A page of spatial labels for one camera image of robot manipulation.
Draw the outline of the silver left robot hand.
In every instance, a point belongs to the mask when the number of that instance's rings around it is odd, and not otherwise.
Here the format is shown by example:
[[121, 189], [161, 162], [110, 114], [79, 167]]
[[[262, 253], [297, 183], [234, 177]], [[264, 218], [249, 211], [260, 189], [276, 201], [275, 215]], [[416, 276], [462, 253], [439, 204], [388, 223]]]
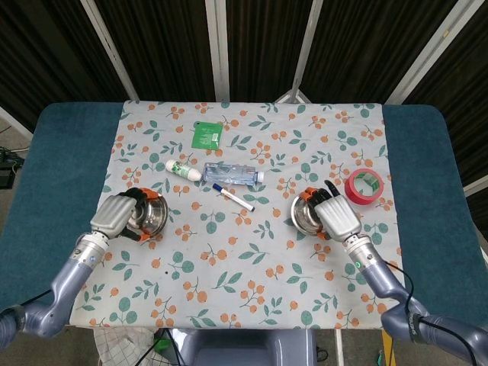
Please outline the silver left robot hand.
[[109, 239], [119, 236], [144, 242], [164, 228], [168, 207], [165, 199], [148, 188], [130, 188], [109, 196], [92, 217], [91, 229]]

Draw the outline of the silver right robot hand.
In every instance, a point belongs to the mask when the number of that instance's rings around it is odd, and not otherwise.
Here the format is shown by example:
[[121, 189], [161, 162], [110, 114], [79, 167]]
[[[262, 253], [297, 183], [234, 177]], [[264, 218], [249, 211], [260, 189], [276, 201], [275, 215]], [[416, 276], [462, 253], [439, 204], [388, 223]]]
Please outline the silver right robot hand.
[[344, 242], [351, 236], [357, 236], [362, 228], [358, 216], [330, 180], [325, 180], [324, 184], [324, 188], [306, 188], [300, 193], [300, 199], [313, 212], [330, 239]]

